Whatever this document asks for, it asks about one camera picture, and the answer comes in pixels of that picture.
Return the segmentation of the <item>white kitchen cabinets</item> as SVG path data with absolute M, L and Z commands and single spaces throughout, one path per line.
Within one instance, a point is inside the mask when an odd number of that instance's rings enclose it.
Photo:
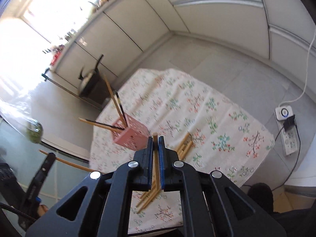
M 225 45 L 278 70 L 315 98 L 315 0 L 110 0 L 53 67 L 73 86 L 105 55 L 118 80 L 172 33 Z

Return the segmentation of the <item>pink perforated utensil holder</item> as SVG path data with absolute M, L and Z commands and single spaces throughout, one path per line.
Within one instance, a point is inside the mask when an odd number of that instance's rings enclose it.
M 125 115 L 127 128 L 122 132 L 112 132 L 113 143 L 133 151 L 146 148 L 150 132 L 147 127 L 130 115 Z

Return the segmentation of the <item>floral tablecloth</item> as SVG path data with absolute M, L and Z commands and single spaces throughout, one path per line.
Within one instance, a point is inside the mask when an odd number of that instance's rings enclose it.
M 197 171 L 219 170 L 242 186 L 274 146 L 273 135 L 238 104 L 182 71 L 140 69 L 118 91 L 126 116 L 164 136 L 176 150 L 187 133 L 192 147 L 184 161 Z M 94 127 L 89 166 L 104 173 L 130 161 L 134 151 L 114 143 L 113 133 Z M 133 192 L 129 234 L 182 225 L 179 192 L 161 192 L 137 213 Z

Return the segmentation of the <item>black chopstick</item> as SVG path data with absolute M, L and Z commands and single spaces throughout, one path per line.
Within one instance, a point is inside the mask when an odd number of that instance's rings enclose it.
M 118 104 L 119 104 L 119 107 L 120 107 L 120 111 L 121 111 L 123 119 L 124 119 L 125 126 L 127 127 L 127 121 L 126 121 L 126 117 L 125 117 L 125 112 L 123 110 L 123 106 L 122 106 L 122 103 L 120 101 L 120 97 L 119 97 L 118 91 L 115 91 L 115 95 L 116 95 L 116 98 L 117 98 L 117 101 L 118 101 Z

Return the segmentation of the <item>bag of green vegetables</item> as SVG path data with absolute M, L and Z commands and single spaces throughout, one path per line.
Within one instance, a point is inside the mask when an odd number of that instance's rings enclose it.
M 32 143 L 40 143 L 43 135 L 42 125 L 36 121 L 31 120 L 27 122 L 26 125 L 26 137 Z

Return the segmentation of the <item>dark brown stool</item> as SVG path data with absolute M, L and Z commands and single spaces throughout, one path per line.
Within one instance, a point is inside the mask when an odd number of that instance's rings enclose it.
M 87 98 L 98 105 L 103 105 L 106 99 L 110 98 L 109 90 L 102 76 L 100 80 L 98 81 L 98 83 L 94 86 L 90 94 L 87 97 L 82 97 L 82 98 Z

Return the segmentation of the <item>black wok with lid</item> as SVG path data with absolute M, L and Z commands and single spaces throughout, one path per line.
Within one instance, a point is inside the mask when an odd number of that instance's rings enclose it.
M 94 88 L 94 86 L 100 80 L 101 76 L 100 76 L 100 71 L 98 70 L 98 65 L 101 62 L 103 56 L 104 54 L 101 54 L 98 61 L 96 62 L 95 67 L 89 72 L 87 72 L 84 76 L 83 76 L 84 66 L 81 68 L 81 71 L 78 76 L 78 79 L 81 81 L 79 85 L 79 89 L 78 89 L 78 94 L 80 97 L 87 97 L 92 91 L 92 89 Z

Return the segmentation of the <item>white power strip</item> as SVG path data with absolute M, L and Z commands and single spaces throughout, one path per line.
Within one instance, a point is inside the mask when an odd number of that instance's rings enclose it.
M 295 130 L 295 115 L 289 105 L 279 106 L 275 109 L 275 118 L 283 142 L 284 155 L 289 156 L 298 151 Z

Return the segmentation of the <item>black power adapter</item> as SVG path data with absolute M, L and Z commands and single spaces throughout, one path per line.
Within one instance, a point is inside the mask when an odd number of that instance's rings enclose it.
M 283 129 L 285 132 L 291 130 L 293 126 L 295 126 L 295 115 L 292 115 L 291 117 L 288 117 L 284 122 L 283 122 Z

